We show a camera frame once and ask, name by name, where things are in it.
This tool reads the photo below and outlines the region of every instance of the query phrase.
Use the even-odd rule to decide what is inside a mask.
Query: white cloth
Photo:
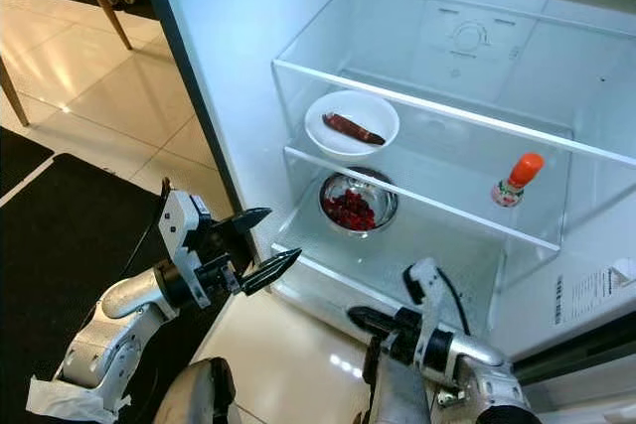
[[[103,399],[92,389],[59,380],[41,381],[32,376],[26,409],[34,414],[70,421],[112,424],[117,420],[119,409],[129,404],[130,396],[126,396],[117,402],[112,412],[103,408]]]

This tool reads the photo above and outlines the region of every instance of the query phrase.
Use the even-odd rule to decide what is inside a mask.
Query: orange bottle cap
[[[524,154],[513,168],[508,183],[515,188],[522,188],[529,183],[544,166],[544,158],[537,153]]]

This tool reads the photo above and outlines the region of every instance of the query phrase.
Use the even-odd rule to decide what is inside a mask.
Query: tile floor
[[[231,213],[159,23],[118,15],[133,52],[97,7],[0,0],[0,51],[32,122],[22,127],[2,93],[2,126],[153,192],[167,175]],[[207,355],[230,362],[246,424],[348,424],[368,399],[364,349],[266,293],[227,307]]]

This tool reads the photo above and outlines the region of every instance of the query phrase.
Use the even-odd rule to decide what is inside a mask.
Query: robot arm
[[[269,213],[269,209],[252,209],[214,221],[201,198],[170,191],[158,223],[170,258],[108,288],[95,304],[92,319],[69,345],[52,383],[44,384],[68,396],[100,400],[103,409],[99,411],[107,417],[104,422],[112,422],[125,405],[122,395],[146,344],[163,324],[191,304],[202,309],[210,306],[211,292],[220,287],[251,295],[294,263],[300,249],[270,258],[246,278],[237,273],[236,267],[250,261],[243,236]],[[42,397],[37,395],[42,381],[37,382],[30,388],[28,410],[77,417],[68,415],[68,406],[66,411],[49,406],[48,412],[30,406]]]
[[[438,421],[443,424],[541,424],[532,413],[512,366],[505,356],[489,345],[439,322],[436,309],[444,292],[434,260],[420,260],[404,272],[404,281],[415,303],[424,305],[424,314],[400,309],[391,317],[369,307],[349,310],[350,319],[382,343],[374,374],[376,395],[372,405],[373,423],[401,424],[430,422],[423,386],[413,384],[412,369],[440,387],[437,393]],[[411,378],[408,378],[410,367]],[[401,376],[394,382],[395,376]],[[404,383],[409,383],[404,390]],[[378,396],[383,392],[390,397]],[[413,393],[423,402],[406,417]]]

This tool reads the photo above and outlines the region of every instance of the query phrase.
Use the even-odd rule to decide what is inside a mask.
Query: stainless steel bowl
[[[392,184],[392,181],[382,173],[378,171],[374,171],[369,168],[362,167],[354,167],[350,168],[353,171],[364,174],[366,176],[371,176],[372,178],[379,179],[385,183]],[[374,221],[376,226],[369,230],[351,230],[346,228],[343,225],[340,225],[335,220],[329,217],[327,212],[323,207],[324,200],[326,199],[335,199],[349,190],[354,194],[360,194],[362,199],[364,199],[369,207],[374,212]],[[369,233],[375,232],[385,228],[391,220],[396,215],[396,211],[398,210],[398,195],[395,193],[390,193],[385,191],[382,188],[374,186],[372,184],[366,183],[364,181],[360,181],[359,179],[350,178],[349,176],[345,176],[344,174],[335,173],[327,178],[327,180],[323,183],[322,188],[320,188],[320,210],[322,214],[327,217],[329,223],[336,228],[337,230],[346,232],[352,236],[358,236],[360,238],[367,237]]]

